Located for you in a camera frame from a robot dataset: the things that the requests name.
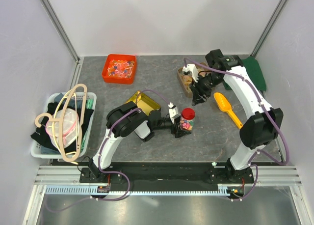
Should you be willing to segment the red jar lid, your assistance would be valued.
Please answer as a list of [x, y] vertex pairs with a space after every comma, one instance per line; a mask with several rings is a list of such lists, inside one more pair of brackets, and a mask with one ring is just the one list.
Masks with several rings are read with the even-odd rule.
[[195, 110], [192, 108], [185, 108], [182, 110], [181, 117], [186, 120], [193, 120], [195, 118]]

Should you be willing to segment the clear glass jar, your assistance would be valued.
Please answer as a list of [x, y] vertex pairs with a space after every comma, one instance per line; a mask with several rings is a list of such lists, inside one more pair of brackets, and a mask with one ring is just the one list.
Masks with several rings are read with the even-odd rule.
[[181, 129], [192, 131], [194, 126], [194, 119], [193, 120], [186, 120], [180, 117], [180, 127]]

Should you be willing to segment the yellow plastic scoop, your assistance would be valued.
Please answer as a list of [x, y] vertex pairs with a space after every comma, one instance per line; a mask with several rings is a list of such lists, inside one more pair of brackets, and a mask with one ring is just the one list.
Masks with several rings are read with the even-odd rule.
[[238, 118], [238, 116], [233, 112], [232, 106], [229, 103], [229, 101], [226, 99], [226, 97], [219, 92], [216, 92], [213, 96], [214, 96], [214, 99], [218, 105], [218, 108], [222, 112], [227, 113], [228, 116], [231, 118], [231, 120], [235, 123], [235, 125], [239, 129], [241, 129], [243, 127], [243, 124], [240, 121], [240, 119]]

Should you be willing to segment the star candy tin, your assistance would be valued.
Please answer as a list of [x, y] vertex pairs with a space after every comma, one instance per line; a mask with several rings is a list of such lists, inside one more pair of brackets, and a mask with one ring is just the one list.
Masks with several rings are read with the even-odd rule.
[[161, 116], [161, 105], [145, 93], [137, 91], [126, 102], [134, 102], [147, 116]]

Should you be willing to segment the orange candy box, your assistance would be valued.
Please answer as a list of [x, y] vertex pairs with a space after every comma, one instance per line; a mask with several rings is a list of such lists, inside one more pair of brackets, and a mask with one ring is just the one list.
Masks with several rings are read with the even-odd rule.
[[133, 55], [109, 54], [102, 71], [103, 81], [113, 84], [132, 84], [137, 69]]

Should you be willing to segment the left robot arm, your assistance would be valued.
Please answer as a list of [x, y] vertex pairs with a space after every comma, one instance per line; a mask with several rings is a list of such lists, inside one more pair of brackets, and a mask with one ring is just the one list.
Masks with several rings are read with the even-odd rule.
[[152, 110], [147, 115], [134, 102], [123, 104], [106, 117], [106, 132], [98, 152], [89, 161], [91, 177], [96, 182], [107, 179], [107, 169], [120, 142], [131, 133], [135, 133], [143, 142], [155, 136], [155, 130], [169, 129], [175, 138], [191, 134], [191, 131], [180, 127], [181, 114], [174, 105], [168, 115], [163, 117], [160, 110]]

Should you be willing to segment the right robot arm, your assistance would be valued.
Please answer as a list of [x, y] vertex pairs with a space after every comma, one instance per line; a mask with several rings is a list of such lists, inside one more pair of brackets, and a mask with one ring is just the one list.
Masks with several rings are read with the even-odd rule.
[[206, 55], [206, 61], [204, 74], [197, 69], [202, 64], [190, 59], [184, 61], [184, 72], [190, 72], [193, 78], [190, 85], [192, 104], [206, 102], [212, 89], [225, 82], [235, 93], [247, 117], [239, 131], [241, 143], [235, 154], [227, 160], [224, 171], [225, 178], [234, 183], [247, 171], [254, 154], [278, 137], [284, 115], [280, 108], [273, 108], [262, 97], [239, 56], [225, 56], [217, 49]]

